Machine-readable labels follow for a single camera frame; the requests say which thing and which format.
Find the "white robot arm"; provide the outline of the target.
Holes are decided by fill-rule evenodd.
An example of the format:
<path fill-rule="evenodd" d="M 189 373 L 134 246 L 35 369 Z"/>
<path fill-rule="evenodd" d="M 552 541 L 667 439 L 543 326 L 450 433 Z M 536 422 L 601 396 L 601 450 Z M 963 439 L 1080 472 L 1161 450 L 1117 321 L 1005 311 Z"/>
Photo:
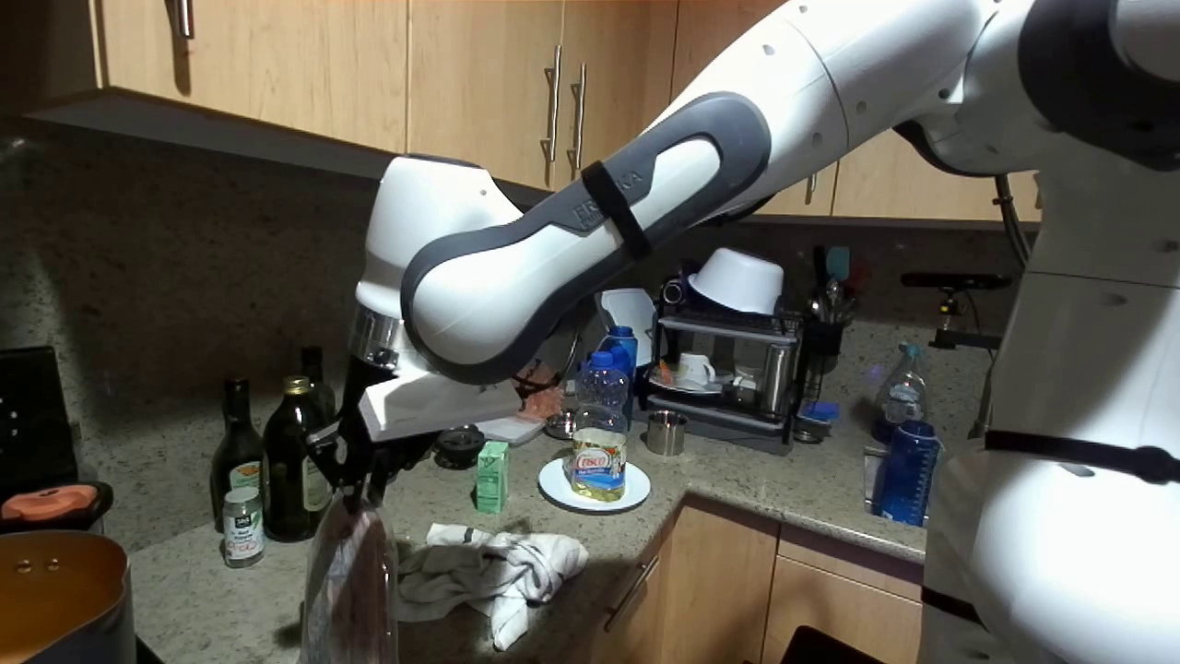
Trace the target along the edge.
<path fill-rule="evenodd" d="M 536 208 L 389 160 L 335 483 L 376 491 L 419 435 L 507 413 L 580 297 L 884 128 L 1045 202 L 986 444 L 939 472 L 960 601 L 1019 664 L 1180 664 L 1180 0 L 785 0 Z"/>

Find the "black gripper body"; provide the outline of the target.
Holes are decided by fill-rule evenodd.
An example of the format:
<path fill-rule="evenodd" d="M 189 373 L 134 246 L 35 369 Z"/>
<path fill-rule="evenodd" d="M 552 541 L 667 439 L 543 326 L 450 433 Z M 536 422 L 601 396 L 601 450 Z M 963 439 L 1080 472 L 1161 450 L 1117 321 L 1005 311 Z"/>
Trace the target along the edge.
<path fill-rule="evenodd" d="M 434 433 L 389 444 L 376 444 L 367 435 L 361 422 L 361 396 L 384 381 L 389 381 L 389 369 L 354 359 L 348 365 L 339 413 L 307 439 L 308 460 L 349 510 L 376 510 L 388 483 L 419 463 L 434 444 Z"/>

